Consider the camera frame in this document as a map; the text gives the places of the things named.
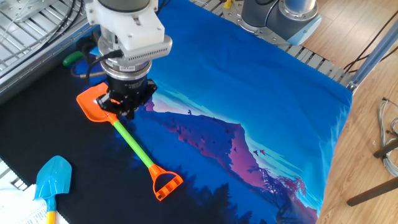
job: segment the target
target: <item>white paper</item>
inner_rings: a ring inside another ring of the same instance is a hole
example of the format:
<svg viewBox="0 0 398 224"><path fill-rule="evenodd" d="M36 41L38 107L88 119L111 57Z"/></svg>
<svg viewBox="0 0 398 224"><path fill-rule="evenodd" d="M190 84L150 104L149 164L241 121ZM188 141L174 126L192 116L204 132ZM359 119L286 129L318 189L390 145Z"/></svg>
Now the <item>white paper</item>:
<svg viewBox="0 0 398 224"><path fill-rule="evenodd" d="M0 189L0 223L45 224L47 205L42 199L34 200L35 185L25 191L11 188ZM56 224L68 224L57 212Z"/></svg>

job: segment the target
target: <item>orange shovel grip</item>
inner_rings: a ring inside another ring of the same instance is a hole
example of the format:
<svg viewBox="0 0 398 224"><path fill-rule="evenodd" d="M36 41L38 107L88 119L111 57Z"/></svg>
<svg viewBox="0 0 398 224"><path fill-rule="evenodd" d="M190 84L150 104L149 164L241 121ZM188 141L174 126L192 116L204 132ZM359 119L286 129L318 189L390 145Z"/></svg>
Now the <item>orange shovel grip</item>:
<svg viewBox="0 0 398 224"><path fill-rule="evenodd" d="M161 167L155 164L149 167L149 173L150 176L152 177L152 180L154 181L153 189L156 198L159 201L162 201L164 198L166 198L173 190L175 190L183 182L182 178L178 174L163 170ZM156 191L155 189L156 180L158 177L164 174L172 174L175 177L172 180L170 180L166 185L164 185L160 190Z"/></svg>

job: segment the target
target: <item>orange shovel blade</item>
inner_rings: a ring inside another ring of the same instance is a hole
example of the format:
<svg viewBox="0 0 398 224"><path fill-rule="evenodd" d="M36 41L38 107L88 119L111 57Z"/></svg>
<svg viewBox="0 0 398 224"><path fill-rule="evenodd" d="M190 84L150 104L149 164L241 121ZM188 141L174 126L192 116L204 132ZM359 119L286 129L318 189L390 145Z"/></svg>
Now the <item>orange shovel blade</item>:
<svg viewBox="0 0 398 224"><path fill-rule="evenodd" d="M152 180L154 181L154 193L159 201L162 201L164 198L166 198L173 190L175 190L183 182L182 178L178 174L163 170L162 168L160 168L158 165L155 164L149 168L149 172L150 176L152 177ZM160 190L156 191L155 189L156 180L161 175L165 174L171 174L174 175L175 177L172 180L170 180L166 185L164 185Z"/></svg>
<svg viewBox="0 0 398 224"><path fill-rule="evenodd" d="M97 104L96 99L101 95L106 94L107 89L108 86L105 83L101 83L99 85L89 88L88 90L80 93L77 96L77 103L80 105L81 109L90 121L109 121L113 124L115 121L118 120L115 114L103 111Z"/></svg>

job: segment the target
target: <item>toy shovel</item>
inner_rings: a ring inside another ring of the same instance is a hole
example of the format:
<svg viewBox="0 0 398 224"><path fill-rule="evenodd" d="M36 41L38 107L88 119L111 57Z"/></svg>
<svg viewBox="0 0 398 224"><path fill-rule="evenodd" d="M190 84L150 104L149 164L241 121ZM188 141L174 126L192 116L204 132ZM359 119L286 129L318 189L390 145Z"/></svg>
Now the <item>toy shovel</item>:
<svg viewBox="0 0 398 224"><path fill-rule="evenodd" d="M144 152L144 150L142 150L140 145L138 145L138 143L131 137L129 132L120 123L116 115L114 113L104 111L100 108L100 106L96 102L96 99L97 97L106 94L107 89L108 86L105 83L101 83L97 86L89 88L88 90L78 95L76 100L89 120L94 122L109 121L116 128L116 130L118 130L124 140L126 140L126 142L131 146L132 150L143 161L145 166L148 167L150 176L152 177L152 180L154 182L153 190L156 198L159 201L162 201L174 189L176 189L183 182L183 180L176 173L165 171L161 167L154 164L149 156ZM174 178L167 184L165 184L160 190L156 191L156 180L158 180L160 176L165 174L171 174L174 176Z"/></svg>
<svg viewBox="0 0 398 224"><path fill-rule="evenodd" d="M46 224L55 223L55 195L69 193L71 176L72 167L61 156L51 158L37 174L35 199L42 198L47 204Z"/></svg>

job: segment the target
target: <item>blue shovel blade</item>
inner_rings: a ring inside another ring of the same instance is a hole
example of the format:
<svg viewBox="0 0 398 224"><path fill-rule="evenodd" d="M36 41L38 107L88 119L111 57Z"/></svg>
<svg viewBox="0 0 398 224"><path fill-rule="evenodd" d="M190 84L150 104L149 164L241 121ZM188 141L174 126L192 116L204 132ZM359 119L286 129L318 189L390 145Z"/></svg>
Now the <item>blue shovel blade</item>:
<svg viewBox="0 0 398 224"><path fill-rule="evenodd" d="M69 193L71 176L69 162L61 156L54 156L37 174L35 199L55 198L57 194Z"/></svg>

